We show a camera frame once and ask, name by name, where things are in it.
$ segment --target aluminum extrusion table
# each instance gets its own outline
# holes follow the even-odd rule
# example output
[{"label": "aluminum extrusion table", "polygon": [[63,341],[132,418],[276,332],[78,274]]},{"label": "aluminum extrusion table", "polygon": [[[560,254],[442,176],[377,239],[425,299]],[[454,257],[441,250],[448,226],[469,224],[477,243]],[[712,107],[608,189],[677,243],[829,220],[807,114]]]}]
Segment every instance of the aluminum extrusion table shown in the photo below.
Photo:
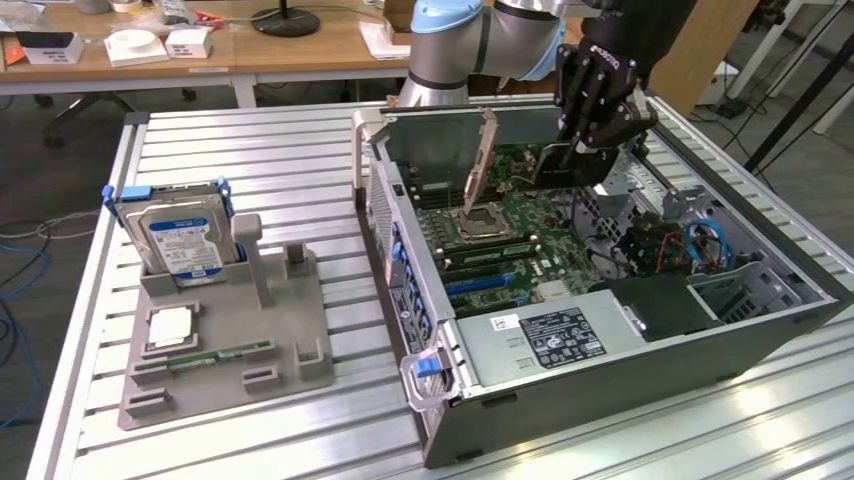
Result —
[{"label": "aluminum extrusion table", "polygon": [[[547,99],[524,96],[517,99]],[[659,101],[663,124],[854,288],[851,258]],[[350,202],[350,114],[377,103],[161,113],[126,125],[110,183],[230,179],[262,246],[318,260],[334,384],[133,431],[116,425],[140,264],[97,223],[29,469],[35,478],[768,478],[854,474],[854,309],[735,380],[473,461],[421,467]],[[676,186],[696,183],[649,141]]]}]

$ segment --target office chair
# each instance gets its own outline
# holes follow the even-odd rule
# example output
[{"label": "office chair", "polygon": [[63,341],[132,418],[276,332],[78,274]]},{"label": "office chair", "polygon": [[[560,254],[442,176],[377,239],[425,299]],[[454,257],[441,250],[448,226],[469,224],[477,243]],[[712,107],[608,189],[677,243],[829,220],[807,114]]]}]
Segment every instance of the office chair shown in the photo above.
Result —
[{"label": "office chair", "polygon": [[[190,88],[181,88],[181,97],[188,102],[196,99],[196,91]],[[39,107],[50,107],[53,98],[47,95],[33,95],[35,104]],[[94,105],[100,100],[110,102],[124,113],[136,111],[128,102],[114,92],[89,92],[79,97],[70,106],[53,117],[41,131],[41,142],[45,147],[58,150],[65,146],[65,139],[55,135],[55,130],[67,123],[86,108]]]}]

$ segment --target robotic arm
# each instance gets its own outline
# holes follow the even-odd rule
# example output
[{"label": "robotic arm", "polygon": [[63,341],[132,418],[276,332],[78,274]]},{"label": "robotic arm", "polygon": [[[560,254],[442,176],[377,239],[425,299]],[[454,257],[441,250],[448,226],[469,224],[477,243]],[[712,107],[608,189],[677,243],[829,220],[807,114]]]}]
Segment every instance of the robotic arm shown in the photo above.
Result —
[{"label": "robotic arm", "polygon": [[[657,121],[643,89],[695,3],[496,0],[493,8],[482,8],[480,0],[418,0],[409,78],[398,106],[465,103],[472,72],[539,80],[556,65],[560,130],[539,162],[533,188],[592,186],[607,176],[619,146]],[[587,17],[577,46],[560,45],[563,16]],[[485,166],[476,166],[472,175]],[[469,183],[478,182],[469,178]],[[465,189],[466,206],[476,201],[477,190]]]}]

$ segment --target hard drive label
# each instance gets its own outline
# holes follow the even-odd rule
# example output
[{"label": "hard drive label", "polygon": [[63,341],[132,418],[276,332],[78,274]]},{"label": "hard drive label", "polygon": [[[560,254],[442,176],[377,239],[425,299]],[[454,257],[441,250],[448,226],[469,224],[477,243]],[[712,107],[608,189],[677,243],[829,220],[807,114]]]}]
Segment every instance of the hard drive label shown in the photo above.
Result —
[{"label": "hard drive label", "polygon": [[536,360],[544,368],[555,368],[604,355],[580,309],[569,308],[518,321]]},{"label": "hard drive label", "polygon": [[210,231],[206,218],[152,223],[148,228],[169,270],[178,278],[200,278],[222,269],[216,244],[204,236]]}]

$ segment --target floor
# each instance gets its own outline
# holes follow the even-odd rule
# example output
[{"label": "floor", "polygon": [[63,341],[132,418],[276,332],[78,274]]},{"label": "floor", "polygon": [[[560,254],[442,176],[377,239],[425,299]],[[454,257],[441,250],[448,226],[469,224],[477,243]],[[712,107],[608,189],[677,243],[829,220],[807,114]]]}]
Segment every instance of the floor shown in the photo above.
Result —
[{"label": "floor", "polygon": [[[747,34],[739,38],[729,54],[733,63],[745,63],[759,40],[759,34]],[[772,58],[789,51],[792,46],[792,43],[781,40]],[[783,96],[764,104],[767,115],[757,115],[740,135],[741,143],[751,151],[784,114],[792,97],[808,85],[811,76],[815,75],[809,72],[815,72],[824,63],[824,59],[809,57],[807,66],[801,68]],[[759,71],[759,77],[767,73],[772,61],[765,64]],[[851,72],[845,71],[839,75],[821,98],[809,107],[793,132],[820,113],[852,80]],[[296,98],[304,98],[304,103],[321,103],[338,101],[342,88],[341,82],[270,85],[258,88],[257,96],[262,104],[270,106],[285,105]],[[362,82],[361,99],[382,99],[385,94],[393,93],[393,89],[393,81]],[[192,103],[181,100],[177,89],[130,92],[122,96],[137,109],[152,112],[236,107],[230,89],[206,87],[196,91],[197,100]],[[761,88],[755,90],[756,99],[761,92]],[[121,130],[121,114],[112,105],[97,105],[66,126],[62,132],[67,140],[63,150],[50,151],[41,146],[38,129],[51,115],[73,101],[70,95],[55,95],[53,98],[55,105],[49,109],[37,108],[31,98],[22,96],[14,99],[6,110],[0,111],[0,224],[19,220],[43,220],[98,207],[98,193],[109,175]],[[3,102],[5,100],[0,99],[0,108]],[[696,114],[705,119],[715,117],[701,108],[696,110]],[[728,128],[737,128],[743,121],[744,116],[732,121],[721,120]],[[729,135],[717,124],[696,125],[715,142],[728,141]],[[767,171],[767,178],[785,201],[848,253],[854,254],[854,211],[845,208],[854,198],[854,163],[849,162],[854,158],[854,137],[848,135],[852,127],[854,112],[848,111],[827,137],[812,133],[803,137]],[[728,152],[739,161],[745,159],[737,147],[731,147]],[[93,217],[83,217],[62,223],[53,234],[85,231],[91,225]],[[0,233],[25,231],[26,228],[31,228],[31,225],[2,228]],[[18,248],[38,248],[39,241],[35,238],[3,243]],[[27,334],[31,356],[41,375],[42,395],[38,408],[23,417],[35,424],[14,426],[0,431],[0,465],[3,478],[17,479],[25,475],[37,434],[37,419],[46,402],[87,243],[87,237],[53,241],[47,250],[49,268],[43,277],[22,295],[7,301],[14,317]],[[5,278],[26,260],[25,255],[0,252],[0,278]],[[27,370],[19,350],[9,364],[0,369],[0,385],[1,421],[25,404],[30,393]]]}]

